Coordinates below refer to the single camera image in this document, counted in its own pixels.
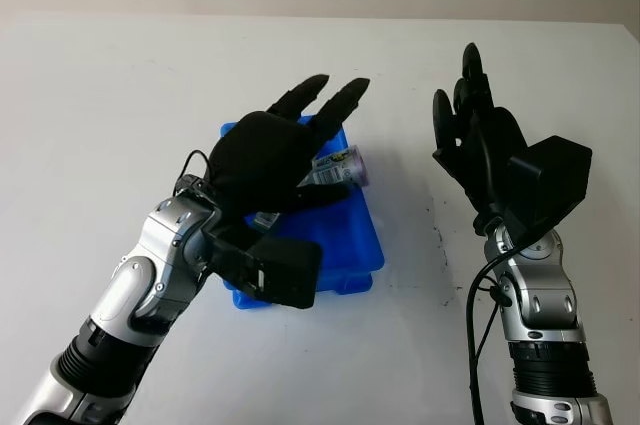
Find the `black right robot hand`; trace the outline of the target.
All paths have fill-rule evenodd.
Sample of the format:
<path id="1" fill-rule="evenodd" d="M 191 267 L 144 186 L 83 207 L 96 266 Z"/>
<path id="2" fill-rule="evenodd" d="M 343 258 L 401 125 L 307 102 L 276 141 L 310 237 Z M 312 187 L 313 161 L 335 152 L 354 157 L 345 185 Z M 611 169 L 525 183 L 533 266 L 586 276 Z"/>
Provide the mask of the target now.
<path id="1" fill-rule="evenodd" d="M 526 148 L 526 141 L 511 112 L 494 105 L 473 42 L 464 49 L 453 96 L 442 89 L 434 94 L 433 126 L 433 158 L 463 188 L 477 212 L 475 233 L 492 234 L 504 217 L 507 163 Z"/>

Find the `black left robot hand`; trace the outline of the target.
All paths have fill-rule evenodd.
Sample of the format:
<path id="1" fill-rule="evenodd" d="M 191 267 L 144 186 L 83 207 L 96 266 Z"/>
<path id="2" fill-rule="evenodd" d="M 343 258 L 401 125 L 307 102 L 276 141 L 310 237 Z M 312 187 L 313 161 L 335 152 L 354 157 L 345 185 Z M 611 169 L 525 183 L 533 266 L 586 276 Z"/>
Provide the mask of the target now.
<path id="1" fill-rule="evenodd" d="M 308 122 L 302 112 L 314 102 L 329 77 L 309 77 L 268 109 L 241 118 L 214 146 L 205 180 L 239 215 L 293 213 L 347 199 L 348 185 L 305 185 L 312 160 L 356 110 L 370 80 L 347 83 Z"/>

